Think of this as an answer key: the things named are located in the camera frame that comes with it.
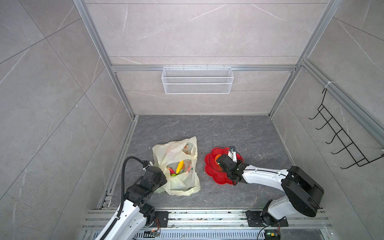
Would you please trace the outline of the yellowish plastic bag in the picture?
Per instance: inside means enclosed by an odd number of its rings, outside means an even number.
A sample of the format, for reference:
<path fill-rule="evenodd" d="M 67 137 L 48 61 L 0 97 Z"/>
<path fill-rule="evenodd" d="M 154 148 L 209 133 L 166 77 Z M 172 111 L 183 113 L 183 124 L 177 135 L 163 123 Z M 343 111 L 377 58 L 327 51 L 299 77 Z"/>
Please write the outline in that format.
<path fill-rule="evenodd" d="M 164 173 L 167 183 L 156 190 L 171 196 L 190 196 L 201 190 L 200 180 L 196 173 L 198 160 L 197 138 L 156 145 L 152 148 L 155 166 Z M 185 169 L 176 177 L 170 175 L 167 167 L 176 171 L 178 163 L 185 161 Z"/>

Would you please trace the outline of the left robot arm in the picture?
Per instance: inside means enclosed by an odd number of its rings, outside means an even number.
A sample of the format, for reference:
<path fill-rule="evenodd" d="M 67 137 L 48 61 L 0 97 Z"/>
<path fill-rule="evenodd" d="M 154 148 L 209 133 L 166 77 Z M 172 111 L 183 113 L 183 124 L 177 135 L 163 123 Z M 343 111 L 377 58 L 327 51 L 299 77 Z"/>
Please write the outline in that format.
<path fill-rule="evenodd" d="M 98 240 L 132 240 L 145 226 L 152 225 L 155 207 L 148 204 L 153 193 L 167 183 L 162 170 L 148 166 L 145 174 L 123 194 L 123 202 L 97 236 Z"/>

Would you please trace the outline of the orange fake fruit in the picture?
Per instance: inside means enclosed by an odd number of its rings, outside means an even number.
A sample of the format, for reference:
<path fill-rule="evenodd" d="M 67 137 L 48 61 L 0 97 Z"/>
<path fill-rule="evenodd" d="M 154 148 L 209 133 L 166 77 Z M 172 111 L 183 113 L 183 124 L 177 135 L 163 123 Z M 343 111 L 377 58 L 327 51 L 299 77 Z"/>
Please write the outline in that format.
<path fill-rule="evenodd" d="M 219 171 L 219 172 L 222 171 L 222 168 L 220 167 L 220 164 L 218 164 L 218 159 L 219 159 L 219 157 L 220 157 L 221 155 L 222 155 L 222 154 L 217 154 L 217 155 L 215 156 L 215 164 L 216 164 L 216 166 L 217 166 L 217 171 Z"/>

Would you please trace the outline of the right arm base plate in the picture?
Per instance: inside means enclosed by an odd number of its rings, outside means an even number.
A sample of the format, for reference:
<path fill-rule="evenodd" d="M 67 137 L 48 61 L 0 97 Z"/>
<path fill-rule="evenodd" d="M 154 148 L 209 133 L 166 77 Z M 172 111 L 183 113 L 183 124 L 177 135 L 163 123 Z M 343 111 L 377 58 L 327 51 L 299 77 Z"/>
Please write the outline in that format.
<path fill-rule="evenodd" d="M 288 227 L 288 221 L 284 217 L 281 220 L 275 220 L 269 215 L 263 216 L 262 211 L 246 211 L 246 219 L 249 227 Z"/>

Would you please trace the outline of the red flower-shaped plate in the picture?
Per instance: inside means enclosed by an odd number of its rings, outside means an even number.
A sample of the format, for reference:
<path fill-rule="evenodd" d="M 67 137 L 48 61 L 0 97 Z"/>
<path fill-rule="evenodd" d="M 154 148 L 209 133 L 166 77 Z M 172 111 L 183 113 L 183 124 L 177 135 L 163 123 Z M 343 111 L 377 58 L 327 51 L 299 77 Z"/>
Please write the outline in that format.
<path fill-rule="evenodd" d="M 230 183 L 230 180 L 223 171 L 217 171 L 217 166 L 215 164 L 215 156 L 217 154 L 228 155 L 235 163 L 244 163 L 243 158 L 236 151 L 235 146 L 230 146 L 228 148 L 214 148 L 205 156 L 206 174 L 212 177 L 213 180 L 219 185 L 230 184 L 235 186 L 236 184 Z"/>

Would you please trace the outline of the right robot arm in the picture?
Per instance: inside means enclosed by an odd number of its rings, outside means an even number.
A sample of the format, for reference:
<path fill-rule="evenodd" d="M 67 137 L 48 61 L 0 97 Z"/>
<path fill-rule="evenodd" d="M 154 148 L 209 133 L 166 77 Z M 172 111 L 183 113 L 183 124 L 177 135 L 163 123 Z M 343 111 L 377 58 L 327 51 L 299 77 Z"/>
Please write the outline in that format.
<path fill-rule="evenodd" d="M 285 193 L 285 196 L 270 200 L 264 206 L 260 219 L 266 226 L 277 224 L 283 218 L 296 213 L 313 218 L 321 208 L 324 189 L 297 166 L 288 170 L 264 169 L 235 162 L 228 155 L 217 157 L 216 165 L 233 185 L 258 184 Z"/>

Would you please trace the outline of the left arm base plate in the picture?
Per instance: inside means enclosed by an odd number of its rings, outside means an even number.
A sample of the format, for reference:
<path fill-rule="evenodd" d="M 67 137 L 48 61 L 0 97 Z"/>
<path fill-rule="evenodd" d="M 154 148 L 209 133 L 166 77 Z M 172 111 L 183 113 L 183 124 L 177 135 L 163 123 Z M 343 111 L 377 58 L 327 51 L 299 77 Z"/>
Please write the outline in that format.
<path fill-rule="evenodd" d="M 155 211 L 155 222 L 160 226 L 160 228 L 166 228 L 169 221 L 168 211 Z"/>

